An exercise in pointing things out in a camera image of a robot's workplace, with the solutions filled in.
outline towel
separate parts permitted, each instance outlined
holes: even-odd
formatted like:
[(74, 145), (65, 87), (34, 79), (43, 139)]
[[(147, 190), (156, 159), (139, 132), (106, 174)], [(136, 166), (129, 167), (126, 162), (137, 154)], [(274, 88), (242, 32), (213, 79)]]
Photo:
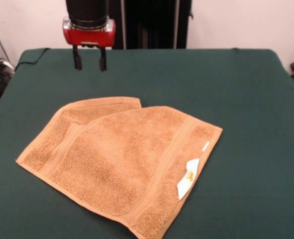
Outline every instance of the towel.
[(141, 108), (138, 99), (88, 100), (58, 110), (16, 162), (138, 238), (159, 239), (221, 133), (170, 107)]

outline white wall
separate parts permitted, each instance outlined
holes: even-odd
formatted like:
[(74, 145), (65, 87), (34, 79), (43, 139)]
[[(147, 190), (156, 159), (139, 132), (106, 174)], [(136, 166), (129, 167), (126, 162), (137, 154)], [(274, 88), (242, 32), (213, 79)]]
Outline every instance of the white wall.
[[(188, 48), (271, 48), (286, 69), (294, 61), (294, 0), (193, 0), (193, 12)], [(11, 62), (25, 49), (69, 48), (65, 16), (65, 0), (0, 0), (0, 38)]]
[(269, 48), (294, 61), (294, 0), (193, 0), (188, 48)]
[(70, 47), (62, 30), (65, 16), (65, 0), (0, 0), (0, 39), (11, 62), (26, 49)]

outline towel label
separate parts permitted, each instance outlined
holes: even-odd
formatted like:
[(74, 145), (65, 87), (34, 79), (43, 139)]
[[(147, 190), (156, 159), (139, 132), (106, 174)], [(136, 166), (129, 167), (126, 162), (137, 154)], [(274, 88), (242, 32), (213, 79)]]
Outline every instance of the towel label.
[(192, 184), (196, 180), (197, 167), (200, 159), (196, 158), (187, 162), (187, 172), (181, 181), (178, 183), (178, 195), (179, 200), (181, 200), (188, 190), (191, 188)]

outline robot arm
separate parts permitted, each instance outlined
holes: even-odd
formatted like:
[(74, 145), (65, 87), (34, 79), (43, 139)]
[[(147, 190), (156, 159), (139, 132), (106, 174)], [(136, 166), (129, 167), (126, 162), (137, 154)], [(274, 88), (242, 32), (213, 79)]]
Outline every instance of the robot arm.
[(75, 68), (82, 69), (78, 46), (100, 49), (100, 70), (105, 71), (106, 47), (114, 45), (116, 24), (109, 19), (107, 0), (66, 0), (69, 17), (63, 20), (64, 37), (73, 46)]

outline green tablecloth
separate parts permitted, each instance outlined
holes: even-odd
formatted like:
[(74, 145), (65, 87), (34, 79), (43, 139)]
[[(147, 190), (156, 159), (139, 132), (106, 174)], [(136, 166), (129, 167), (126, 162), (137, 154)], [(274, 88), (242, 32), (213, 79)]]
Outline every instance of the green tablecloth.
[[(23, 53), (34, 61), (42, 50)], [(269, 50), (48, 50), (0, 101), (0, 239), (132, 238), (15, 164), (61, 106), (132, 96), (224, 129), (165, 238), (294, 238), (294, 84)]]

